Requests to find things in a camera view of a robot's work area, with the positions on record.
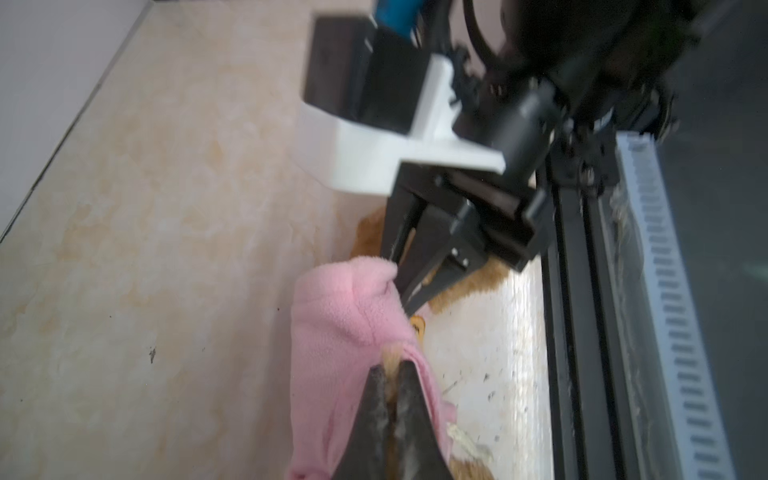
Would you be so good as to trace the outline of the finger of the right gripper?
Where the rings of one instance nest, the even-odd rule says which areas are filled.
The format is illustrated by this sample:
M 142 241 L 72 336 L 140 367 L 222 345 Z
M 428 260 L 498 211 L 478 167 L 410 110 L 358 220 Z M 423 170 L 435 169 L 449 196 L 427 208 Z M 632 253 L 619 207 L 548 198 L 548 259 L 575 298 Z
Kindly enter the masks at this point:
M 437 295 L 483 267 L 488 258 L 474 205 L 461 200 L 451 207 L 426 206 L 395 280 L 406 315 L 416 314 Z
M 402 259 L 406 242 L 425 208 L 426 201 L 418 192 L 396 186 L 385 208 L 380 256 L 394 263 Z

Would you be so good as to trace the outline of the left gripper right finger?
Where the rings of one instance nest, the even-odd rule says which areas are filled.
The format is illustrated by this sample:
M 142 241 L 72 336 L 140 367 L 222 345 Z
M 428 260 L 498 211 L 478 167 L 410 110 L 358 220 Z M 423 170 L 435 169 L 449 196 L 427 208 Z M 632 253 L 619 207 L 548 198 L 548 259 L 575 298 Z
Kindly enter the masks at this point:
M 412 361 L 399 364 L 392 430 L 394 479 L 448 480 L 453 476 L 441 453 L 420 382 Z

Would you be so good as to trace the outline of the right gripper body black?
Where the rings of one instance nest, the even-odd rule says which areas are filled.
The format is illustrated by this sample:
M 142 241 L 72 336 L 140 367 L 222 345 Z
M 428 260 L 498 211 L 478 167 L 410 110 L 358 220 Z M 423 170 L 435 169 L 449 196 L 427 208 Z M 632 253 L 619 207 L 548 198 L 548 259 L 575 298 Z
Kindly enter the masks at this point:
M 418 192 L 426 206 L 456 206 L 469 201 L 480 216 L 488 261 L 522 271 L 550 244 L 554 207 L 549 192 L 529 185 L 544 162 L 554 168 L 554 181 L 593 195 L 618 181 L 615 135 L 620 130 L 662 136 L 670 122 L 672 97 L 663 83 L 632 94 L 614 92 L 598 84 L 586 101 L 588 111 L 603 110 L 608 122 L 593 126 L 587 115 L 565 126 L 557 90 L 547 79 L 504 86 L 500 94 L 478 95 L 475 78 L 455 73 L 468 97 L 453 130 L 464 140 L 499 151 L 501 173 L 419 166 L 403 163 L 396 186 Z

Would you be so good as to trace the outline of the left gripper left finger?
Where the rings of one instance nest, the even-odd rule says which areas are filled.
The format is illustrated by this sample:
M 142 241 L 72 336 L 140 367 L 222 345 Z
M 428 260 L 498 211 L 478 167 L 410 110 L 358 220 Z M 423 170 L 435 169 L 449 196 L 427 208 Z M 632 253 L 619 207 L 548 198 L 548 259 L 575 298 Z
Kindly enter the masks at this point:
M 382 365 L 369 369 L 358 410 L 333 480 L 387 478 L 389 446 L 387 377 Z

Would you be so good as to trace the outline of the pink knitted bear sweater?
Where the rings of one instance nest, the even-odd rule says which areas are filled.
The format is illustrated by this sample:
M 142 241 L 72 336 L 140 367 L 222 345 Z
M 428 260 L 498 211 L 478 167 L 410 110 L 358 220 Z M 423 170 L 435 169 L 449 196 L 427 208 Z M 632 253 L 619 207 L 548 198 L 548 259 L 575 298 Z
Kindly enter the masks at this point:
M 366 377 L 385 350 L 413 362 L 437 443 L 451 456 L 449 423 L 456 408 L 443 400 L 394 285 L 396 264 L 379 257 L 321 265 L 295 283 L 291 306 L 289 479 L 328 479 L 339 464 Z

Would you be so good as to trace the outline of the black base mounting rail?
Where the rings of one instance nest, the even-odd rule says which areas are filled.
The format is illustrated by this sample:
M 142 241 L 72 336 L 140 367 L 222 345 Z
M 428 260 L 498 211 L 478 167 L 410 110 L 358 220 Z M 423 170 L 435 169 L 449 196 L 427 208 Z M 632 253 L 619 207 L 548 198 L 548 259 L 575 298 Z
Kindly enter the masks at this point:
M 599 202 L 554 186 L 542 257 L 554 476 L 637 479 L 636 442 Z

